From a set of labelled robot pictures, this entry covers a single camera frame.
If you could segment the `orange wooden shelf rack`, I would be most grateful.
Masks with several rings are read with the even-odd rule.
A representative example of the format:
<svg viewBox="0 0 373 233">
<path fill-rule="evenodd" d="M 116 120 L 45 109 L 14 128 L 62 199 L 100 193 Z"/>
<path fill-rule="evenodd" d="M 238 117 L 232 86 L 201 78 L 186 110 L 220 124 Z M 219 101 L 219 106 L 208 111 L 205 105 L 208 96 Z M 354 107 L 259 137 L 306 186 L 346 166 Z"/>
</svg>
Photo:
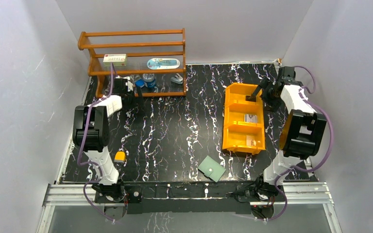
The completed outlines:
<svg viewBox="0 0 373 233">
<path fill-rule="evenodd" d="M 187 92 L 186 79 L 186 32 L 177 30 L 152 31 L 122 31 L 122 32 L 81 32 L 78 40 L 79 50 L 88 50 L 89 66 L 87 73 L 97 77 L 95 96 L 101 98 L 106 77 L 132 76 L 135 78 L 145 73 L 154 73 L 156 87 L 142 88 L 145 97 L 185 96 Z M 105 54 L 127 54 L 127 66 L 107 67 L 103 64 Z M 152 70 L 147 67 L 151 58 L 175 58 L 180 61 L 176 69 Z M 184 78 L 183 84 L 170 81 L 176 73 Z"/>
</svg>

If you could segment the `yellow three-compartment bin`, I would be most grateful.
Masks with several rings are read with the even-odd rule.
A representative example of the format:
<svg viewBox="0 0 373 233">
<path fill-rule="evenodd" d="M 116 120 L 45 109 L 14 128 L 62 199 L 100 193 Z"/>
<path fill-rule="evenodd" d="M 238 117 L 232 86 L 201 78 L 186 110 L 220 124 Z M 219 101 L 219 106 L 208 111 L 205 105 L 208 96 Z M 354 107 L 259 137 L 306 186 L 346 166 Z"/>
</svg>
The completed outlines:
<svg viewBox="0 0 373 233">
<path fill-rule="evenodd" d="M 223 150 L 256 155 L 266 149 L 262 91 L 258 93 L 256 102 L 245 100 L 246 96 L 250 96 L 256 87 L 256 84 L 233 83 L 225 89 Z M 258 123 L 245 122 L 245 114 L 257 115 Z M 247 135 L 256 137 L 257 146 L 246 146 Z"/>
</svg>

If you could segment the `green card holder wallet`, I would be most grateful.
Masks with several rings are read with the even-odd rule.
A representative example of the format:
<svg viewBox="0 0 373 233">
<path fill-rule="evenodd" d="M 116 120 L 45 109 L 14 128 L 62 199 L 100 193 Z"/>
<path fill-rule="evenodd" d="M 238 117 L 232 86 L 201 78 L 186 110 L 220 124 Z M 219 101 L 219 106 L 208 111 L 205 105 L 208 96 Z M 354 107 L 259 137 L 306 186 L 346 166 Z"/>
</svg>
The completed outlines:
<svg viewBox="0 0 373 233">
<path fill-rule="evenodd" d="M 218 182 L 226 172 L 226 169 L 223 166 L 209 156 L 206 156 L 199 164 L 198 170 L 214 182 Z"/>
</svg>

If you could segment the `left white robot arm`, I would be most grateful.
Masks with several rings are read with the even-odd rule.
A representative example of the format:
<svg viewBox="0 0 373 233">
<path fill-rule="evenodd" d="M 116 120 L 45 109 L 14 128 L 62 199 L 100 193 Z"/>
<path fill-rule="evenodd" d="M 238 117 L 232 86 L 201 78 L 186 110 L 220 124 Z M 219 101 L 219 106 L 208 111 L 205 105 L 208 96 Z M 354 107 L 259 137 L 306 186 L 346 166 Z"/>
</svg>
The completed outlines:
<svg viewBox="0 0 373 233">
<path fill-rule="evenodd" d="M 131 77 L 115 76 L 111 79 L 108 95 L 89 105 L 75 108 L 72 139 L 79 148 L 78 166 L 92 165 L 99 177 L 92 188 L 102 195 L 117 197 L 124 188 L 119 172 L 109 154 L 109 117 L 123 109 L 140 106 L 142 97 L 136 97 L 140 88 Z"/>
</svg>

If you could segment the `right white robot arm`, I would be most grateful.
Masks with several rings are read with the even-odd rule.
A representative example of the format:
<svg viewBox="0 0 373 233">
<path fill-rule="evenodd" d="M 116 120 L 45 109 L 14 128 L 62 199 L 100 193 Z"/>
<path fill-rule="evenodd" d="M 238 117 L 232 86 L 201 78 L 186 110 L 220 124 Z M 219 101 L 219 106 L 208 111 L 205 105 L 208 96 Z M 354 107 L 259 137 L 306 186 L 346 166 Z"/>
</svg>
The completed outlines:
<svg viewBox="0 0 373 233">
<path fill-rule="evenodd" d="M 260 97 L 271 110 L 284 104 L 288 111 L 278 153 L 254 183 L 255 192 L 276 196 L 289 172 L 301 161 L 318 153 L 327 120 L 307 102 L 302 83 L 291 77 L 279 78 L 275 82 L 262 79 L 247 99 L 256 97 Z"/>
</svg>

